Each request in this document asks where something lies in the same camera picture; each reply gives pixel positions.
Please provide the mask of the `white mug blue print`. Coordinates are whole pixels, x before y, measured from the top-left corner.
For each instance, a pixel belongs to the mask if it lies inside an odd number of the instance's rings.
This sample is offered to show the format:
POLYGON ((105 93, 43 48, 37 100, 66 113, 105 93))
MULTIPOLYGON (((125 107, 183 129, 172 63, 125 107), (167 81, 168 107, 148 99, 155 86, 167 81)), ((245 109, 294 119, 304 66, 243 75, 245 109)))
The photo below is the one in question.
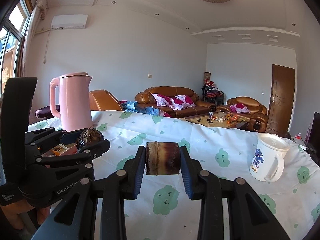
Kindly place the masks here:
POLYGON ((250 174, 263 182, 277 181, 284 171, 284 157, 289 150, 289 144, 275 134, 259 133, 258 142, 250 174))

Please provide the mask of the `pink electric kettle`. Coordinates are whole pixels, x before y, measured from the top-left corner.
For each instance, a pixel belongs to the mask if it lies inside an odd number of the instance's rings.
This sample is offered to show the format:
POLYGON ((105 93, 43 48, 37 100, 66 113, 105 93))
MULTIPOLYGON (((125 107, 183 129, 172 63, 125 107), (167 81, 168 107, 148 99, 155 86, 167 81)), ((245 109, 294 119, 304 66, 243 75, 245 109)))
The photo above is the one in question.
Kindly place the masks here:
POLYGON ((61 120, 62 129, 70 132, 92 128, 89 84, 92 77, 85 72, 55 77, 49 86, 50 111, 61 120))

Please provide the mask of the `pink curtain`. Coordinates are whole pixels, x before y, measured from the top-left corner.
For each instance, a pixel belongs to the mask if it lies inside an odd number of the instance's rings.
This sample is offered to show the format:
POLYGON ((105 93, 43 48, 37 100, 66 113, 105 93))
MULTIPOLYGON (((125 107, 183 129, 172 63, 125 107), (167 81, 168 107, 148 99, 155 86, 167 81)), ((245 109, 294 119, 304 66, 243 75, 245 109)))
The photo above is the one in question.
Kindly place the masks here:
POLYGON ((48 0, 36 0, 35 7, 31 12, 26 32, 22 40, 22 46, 20 49, 20 55, 17 65, 17 76, 24 77, 25 69, 28 63, 29 53, 31 49, 31 42, 36 34, 36 29, 40 23, 40 20, 44 20, 48 11, 48 0))

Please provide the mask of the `pink floral pillow left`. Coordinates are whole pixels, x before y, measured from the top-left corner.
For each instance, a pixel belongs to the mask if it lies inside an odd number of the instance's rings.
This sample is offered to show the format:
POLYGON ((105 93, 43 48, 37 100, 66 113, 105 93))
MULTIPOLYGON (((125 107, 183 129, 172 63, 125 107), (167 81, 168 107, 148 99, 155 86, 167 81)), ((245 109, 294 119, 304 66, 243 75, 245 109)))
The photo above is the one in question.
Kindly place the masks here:
POLYGON ((158 93, 154 93, 154 94, 152 94, 152 96, 156 100, 157 106, 169 107, 170 109, 173 109, 172 100, 168 96, 158 94, 158 93))

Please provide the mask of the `wooden coffee table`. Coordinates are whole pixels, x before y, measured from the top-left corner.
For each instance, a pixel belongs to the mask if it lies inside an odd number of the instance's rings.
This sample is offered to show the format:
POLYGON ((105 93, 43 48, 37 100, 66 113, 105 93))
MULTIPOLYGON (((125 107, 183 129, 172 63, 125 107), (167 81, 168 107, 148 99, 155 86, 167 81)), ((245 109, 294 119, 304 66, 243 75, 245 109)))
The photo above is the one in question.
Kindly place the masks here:
POLYGON ((235 113, 214 112, 181 118, 193 124, 199 124, 208 128, 237 128, 246 129, 249 119, 235 113))

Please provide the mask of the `white wall air conditioner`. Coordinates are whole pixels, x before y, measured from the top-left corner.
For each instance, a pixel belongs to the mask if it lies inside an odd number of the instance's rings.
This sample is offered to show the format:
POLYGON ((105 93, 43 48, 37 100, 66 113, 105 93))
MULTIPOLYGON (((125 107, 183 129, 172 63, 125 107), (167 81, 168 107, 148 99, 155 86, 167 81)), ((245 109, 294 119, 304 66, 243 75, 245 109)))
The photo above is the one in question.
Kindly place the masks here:
POLYGON ((88 15, 57 15, 51 22, 52 29, 85 28, 88 15))

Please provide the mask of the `striped brown sugarcane piece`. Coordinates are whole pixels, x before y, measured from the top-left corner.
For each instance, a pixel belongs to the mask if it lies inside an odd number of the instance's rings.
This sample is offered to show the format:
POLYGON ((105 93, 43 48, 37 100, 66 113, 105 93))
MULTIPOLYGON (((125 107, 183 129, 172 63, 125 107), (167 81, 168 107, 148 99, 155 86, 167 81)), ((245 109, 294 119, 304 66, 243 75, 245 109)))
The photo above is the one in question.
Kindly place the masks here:
POLYGON ((179 174, 180 148, 176 142, 148 142, 146 144, 146 175, 179 174))

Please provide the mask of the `black television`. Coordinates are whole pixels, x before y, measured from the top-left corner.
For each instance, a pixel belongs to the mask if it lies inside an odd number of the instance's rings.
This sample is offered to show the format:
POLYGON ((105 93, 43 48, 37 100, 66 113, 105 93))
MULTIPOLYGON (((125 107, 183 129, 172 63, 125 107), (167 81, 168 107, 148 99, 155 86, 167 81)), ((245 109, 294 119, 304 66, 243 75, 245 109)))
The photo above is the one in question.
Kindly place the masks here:
POLYGON ((320 148, 320 114, 318 112, 314 113, 313 122, 311 130, 309 133, 308 148, 319 157, 320 148))

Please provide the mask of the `long brown leather sofa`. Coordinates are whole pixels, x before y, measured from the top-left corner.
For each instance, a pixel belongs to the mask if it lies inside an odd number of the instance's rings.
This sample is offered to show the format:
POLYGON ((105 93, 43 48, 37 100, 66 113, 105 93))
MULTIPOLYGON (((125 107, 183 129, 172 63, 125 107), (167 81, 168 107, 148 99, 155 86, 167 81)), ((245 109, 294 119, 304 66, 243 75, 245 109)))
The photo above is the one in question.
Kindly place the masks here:
POLYGON ((216 110, 213 103, 200 100, 192 89, 184 87, 151 87, 138 93, 135 100, 141 107, 153 107, 174 118, 208 114, 216 110))

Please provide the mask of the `pink floral pillow right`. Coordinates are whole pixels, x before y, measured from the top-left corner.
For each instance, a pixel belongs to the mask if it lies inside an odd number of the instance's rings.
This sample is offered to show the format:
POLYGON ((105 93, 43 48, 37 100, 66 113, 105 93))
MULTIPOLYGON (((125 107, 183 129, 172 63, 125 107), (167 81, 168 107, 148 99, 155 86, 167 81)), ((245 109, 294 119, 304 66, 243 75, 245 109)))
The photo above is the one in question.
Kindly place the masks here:
POLYGON ((171 100, 173 104, 173 110, 183 110, 196 106, 191 97, 187 95, 177 95, 172 97, 171 100))

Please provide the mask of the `orange leather chair back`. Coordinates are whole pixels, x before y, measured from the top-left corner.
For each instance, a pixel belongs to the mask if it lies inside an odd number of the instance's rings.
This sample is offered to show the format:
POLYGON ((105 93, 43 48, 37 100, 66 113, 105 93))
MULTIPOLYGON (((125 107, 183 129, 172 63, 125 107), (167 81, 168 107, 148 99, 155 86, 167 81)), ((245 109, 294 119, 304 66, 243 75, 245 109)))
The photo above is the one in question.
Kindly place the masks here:
POLYGON ((89 92, 89 104, 92 111, 123 111, 120 102, 107 90, 89 92))

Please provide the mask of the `purple cushioned stool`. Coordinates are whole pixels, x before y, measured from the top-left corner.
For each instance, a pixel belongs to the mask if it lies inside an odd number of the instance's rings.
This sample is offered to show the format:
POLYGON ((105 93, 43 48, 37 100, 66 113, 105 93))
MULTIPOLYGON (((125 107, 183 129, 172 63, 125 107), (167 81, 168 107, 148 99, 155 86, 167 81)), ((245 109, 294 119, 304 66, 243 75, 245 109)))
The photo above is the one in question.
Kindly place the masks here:
POLYGON ((38 118, 38 119, 50 119, 50 118, 53 118, 54 116, 52 115, 51 113, 51 110, 50 110, 50 106, 46 106, 46 107, 43 107, 43 108, 40 108, 38 110, 35 111, 35 116, 38 118))

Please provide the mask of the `blue plaid cloth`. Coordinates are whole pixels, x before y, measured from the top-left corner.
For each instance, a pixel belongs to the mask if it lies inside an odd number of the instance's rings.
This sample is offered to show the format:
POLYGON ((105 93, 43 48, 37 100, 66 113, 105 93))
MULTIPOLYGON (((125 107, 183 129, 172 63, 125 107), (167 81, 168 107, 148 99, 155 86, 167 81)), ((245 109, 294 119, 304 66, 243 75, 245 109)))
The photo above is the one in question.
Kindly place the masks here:
POLYGON ((168 116, 164 111, 153 106, 140 106, 137 101, 121 101, 120 102, 125 112, 141 113, 154 116, 168 116))

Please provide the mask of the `window with frame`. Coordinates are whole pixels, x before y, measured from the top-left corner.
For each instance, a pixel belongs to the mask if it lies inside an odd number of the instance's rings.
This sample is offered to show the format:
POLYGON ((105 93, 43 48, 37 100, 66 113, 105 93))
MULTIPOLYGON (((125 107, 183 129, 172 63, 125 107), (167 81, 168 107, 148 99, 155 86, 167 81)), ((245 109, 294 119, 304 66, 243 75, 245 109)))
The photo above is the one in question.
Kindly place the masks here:
POLYGON ((25 0, 20 0, 1 28, 1 96, 8 79, 17 76, 18 58, 29 17, 25 0))

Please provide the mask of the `brown wooden door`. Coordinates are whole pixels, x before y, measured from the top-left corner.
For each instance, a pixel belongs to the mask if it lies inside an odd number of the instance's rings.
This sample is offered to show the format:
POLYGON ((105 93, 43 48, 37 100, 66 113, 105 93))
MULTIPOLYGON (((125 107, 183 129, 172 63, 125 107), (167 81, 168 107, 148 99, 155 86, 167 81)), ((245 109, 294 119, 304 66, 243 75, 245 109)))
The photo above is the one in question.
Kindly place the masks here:
POLYGON ((272 87, 267 133, 284 137, 289 129, 295 98, 295 69, 272 64, 272 87))

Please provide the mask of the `pink gold tin box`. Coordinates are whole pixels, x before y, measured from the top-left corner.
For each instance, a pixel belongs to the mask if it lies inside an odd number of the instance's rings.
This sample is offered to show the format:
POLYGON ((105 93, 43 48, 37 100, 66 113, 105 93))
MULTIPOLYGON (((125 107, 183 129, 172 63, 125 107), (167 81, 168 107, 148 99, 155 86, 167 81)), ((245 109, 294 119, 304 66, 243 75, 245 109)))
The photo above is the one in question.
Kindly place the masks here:
POLYGON ((59 157, 62 155, 73 155, 76 154, 78 151, 76 144, 72 143, 69 145, 58 144, 54 148, 48 150, 46 153, 42 155, 43 158, 49 157, 59 157))

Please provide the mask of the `stacked red chairs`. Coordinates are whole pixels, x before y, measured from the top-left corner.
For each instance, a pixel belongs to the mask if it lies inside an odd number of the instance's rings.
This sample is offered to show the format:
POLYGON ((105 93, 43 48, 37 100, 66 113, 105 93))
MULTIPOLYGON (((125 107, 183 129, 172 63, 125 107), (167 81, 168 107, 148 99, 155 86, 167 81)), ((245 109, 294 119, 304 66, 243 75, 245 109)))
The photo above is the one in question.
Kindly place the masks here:
POLYGON ((225 102, 224 92, 215 87, 214 82, 209 79, 204 80, 202 97, 205 102, 213 103, 216 106, 223 105, 225 102))

